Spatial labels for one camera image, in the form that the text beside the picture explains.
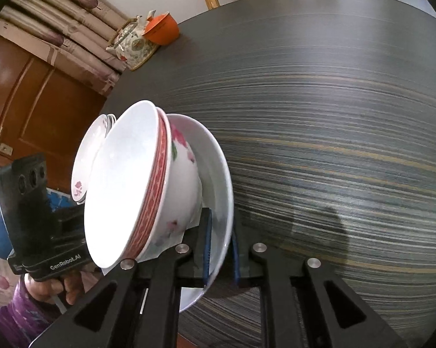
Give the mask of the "left hand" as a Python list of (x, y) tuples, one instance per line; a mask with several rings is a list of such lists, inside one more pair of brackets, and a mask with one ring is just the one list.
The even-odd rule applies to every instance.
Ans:
[(36, 301), (54, 304), (53, 299), (63, 295), (67, 304), (74, 305), (101, 278), (102, 274), (98, 272), (71, 271), (60, 277), (39, 282), (26, 274), (24, 285)]

